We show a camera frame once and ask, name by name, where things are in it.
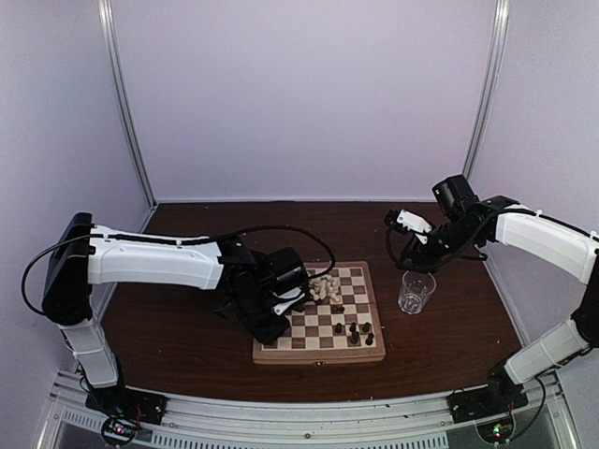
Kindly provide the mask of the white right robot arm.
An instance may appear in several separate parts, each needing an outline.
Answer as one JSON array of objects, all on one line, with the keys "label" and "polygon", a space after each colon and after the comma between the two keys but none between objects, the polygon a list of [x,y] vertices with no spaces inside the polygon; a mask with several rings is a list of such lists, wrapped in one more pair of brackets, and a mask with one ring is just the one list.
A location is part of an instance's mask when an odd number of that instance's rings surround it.
[{"label": "white right robot arm", "polygon": [[496,282],[530,338],[492,369],[480,392],[484,410],[498,413],[515,398],[515,385],[597,348],[598,235],[507,196],[481,199],[462,175],[438,182],[432,193],[445,221],[390,211],[388,233],[411,237],[390,257],[398,269],[433,273],[468,249],[492,246]]}]

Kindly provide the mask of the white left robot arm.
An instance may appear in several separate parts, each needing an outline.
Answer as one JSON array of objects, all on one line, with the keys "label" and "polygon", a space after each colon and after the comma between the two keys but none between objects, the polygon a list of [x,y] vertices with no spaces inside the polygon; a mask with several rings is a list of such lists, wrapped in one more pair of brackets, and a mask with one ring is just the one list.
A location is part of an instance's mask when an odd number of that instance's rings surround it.
[{"label": "white left robot arm", "polygon": [[262,253],[239,234],[216,237],[152,237],[93,224],[89,213],[73,216],[51,250],[43,313],[58,325],[99,401],[115,415],[134,408],[122,383],[89,296],[105,283],[182,285],[219,291],[255,340],[271,344],[290,324],[285,313],[304,301],[309,275],[298,253],[285,247]]}]

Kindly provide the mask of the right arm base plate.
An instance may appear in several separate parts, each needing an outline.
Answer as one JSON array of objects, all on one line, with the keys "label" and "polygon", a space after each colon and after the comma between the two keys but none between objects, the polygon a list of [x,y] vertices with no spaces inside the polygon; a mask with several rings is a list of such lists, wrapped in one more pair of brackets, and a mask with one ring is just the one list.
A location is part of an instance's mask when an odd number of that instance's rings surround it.
[{"label": "right arm base plate", "polygon": [[511,406],[517,409],[529,403],[526,393],[519,388],[501,397],[494,396],[487,386],[456,390],[446,401],[455,424],[507,413]]}]

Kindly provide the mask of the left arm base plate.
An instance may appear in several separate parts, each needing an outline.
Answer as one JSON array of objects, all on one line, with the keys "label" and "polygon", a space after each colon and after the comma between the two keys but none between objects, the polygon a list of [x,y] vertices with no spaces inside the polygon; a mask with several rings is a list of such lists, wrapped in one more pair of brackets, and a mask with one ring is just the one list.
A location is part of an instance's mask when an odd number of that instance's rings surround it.
[{"label": "left arm base plate", "polygon": [[121,393],[89,393],[85,406],[133,424],[160,425],[168,399],[159,394],[125,389]]}]

